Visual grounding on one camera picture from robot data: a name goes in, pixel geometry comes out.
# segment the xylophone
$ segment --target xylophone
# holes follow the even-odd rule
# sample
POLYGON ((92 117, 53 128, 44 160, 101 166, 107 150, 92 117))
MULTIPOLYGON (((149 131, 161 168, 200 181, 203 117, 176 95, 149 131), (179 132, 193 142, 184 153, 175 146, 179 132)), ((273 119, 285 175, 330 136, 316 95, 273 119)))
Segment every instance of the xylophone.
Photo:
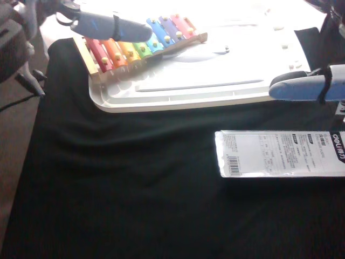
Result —
POLYGON ((147 42, 129 43, 115 42, 113 39, 73 38, 94 83, 100 82, 100 73, 133 66, 157 55, 180 50, 192 42, 203 43, 208 38, 207 33, 198 33, 188 18, 178 14, 170 17, 161 16, 158 19, 149 18, 146 22, 153 31, 151 39, 147 42))

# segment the black tablecloth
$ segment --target black tablecloth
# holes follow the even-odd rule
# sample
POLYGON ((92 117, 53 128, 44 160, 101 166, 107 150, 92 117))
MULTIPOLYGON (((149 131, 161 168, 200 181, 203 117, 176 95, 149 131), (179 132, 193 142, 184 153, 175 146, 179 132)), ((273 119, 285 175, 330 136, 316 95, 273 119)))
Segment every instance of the black tablecloth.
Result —
POLYGON ((49 49, 1 258, 345 258, 343 179, 223 179, 218 130, 328 130, 335 104, 105 113, 49 49))

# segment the white surface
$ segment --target white surface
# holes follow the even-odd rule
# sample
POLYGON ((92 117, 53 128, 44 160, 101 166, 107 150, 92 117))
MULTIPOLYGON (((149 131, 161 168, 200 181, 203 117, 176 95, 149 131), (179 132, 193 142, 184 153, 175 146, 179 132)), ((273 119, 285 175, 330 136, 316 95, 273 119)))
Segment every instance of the white surface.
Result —
POLYGON ((343 147, 329 132, 221 131, 216 146, 222 177, 345 176, 343 147))
MULTIPOLYGON (((97 8, 107 6, 120 11, 120 17, 142 22, 148 17, 178 12, 187 15, 197 29, 209 33, 206 44, 188 48, 149 70, 144 64, 136 76, 116 70, 113 75, 107 72, 102 76, 103 85, 90 81, 90 96, 99 108, 136 112, 266 101, 271 100, 268 86, 274 77, 289 71, 309 71, 293 30, 320 28, 325 15, 304 1, 216 0, 204 6, 195 1, 180 2, 175 1, 175 6, 166 10, 139 2, 140 10, 128 10, 128 5, 121 2, 111 7, 112 2, 97 1, 97 8), (229 54, 213 54, 225 45, 229 46, 229 54)), ((50 17, 41 27, 47 46, 58 38, 74 36, 54 19, 50 17), (57 26, 65 30, 54 30, 57 26)))

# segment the floor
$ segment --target floor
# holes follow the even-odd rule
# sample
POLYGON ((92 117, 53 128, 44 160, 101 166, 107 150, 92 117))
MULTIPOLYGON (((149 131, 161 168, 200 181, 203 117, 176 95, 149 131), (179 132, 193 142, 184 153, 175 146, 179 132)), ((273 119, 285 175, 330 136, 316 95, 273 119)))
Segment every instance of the floor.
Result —
MULTIPOLYGON (((35 55, 30 59, 30 68, 45 72, 47 59, 41 35, 37 35, 31 43, 35 46, 35 55)), ((0 84, 0 107, 30 94, 10 78, 0 84)), ((32 98, 0 113, 0 252, 37 106, 38 99, 32 98)))

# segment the black label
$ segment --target black label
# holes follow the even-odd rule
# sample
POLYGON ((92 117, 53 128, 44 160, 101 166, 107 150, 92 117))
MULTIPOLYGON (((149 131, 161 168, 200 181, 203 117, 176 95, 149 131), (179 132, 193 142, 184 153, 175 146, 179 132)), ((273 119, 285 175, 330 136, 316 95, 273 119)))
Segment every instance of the black label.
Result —
POLYGON ((296 137, 296 134, 292 134, 292 138, 293 138, 293 142, 295 142, 295 144, 298 144, 298 143, 297 143, 297 137, 296 137))
POLYGON ((312 135, 311 134, 308 134, 308 139, 309 139, 310 144, 313 144, 313 139, 312 139, 312 135))
POLYGON ((333 132, 329 132, 329 133, 330 133, 330 137, 332 139, 335 153, 338 156, 339 161, 342 161, 343 163, 345 163, 345 148, 344 148, 344 144, 343 144, 343 141, 341 139, 341 136, 340 136, 340 132, 339 131, 333 131, 333 132))

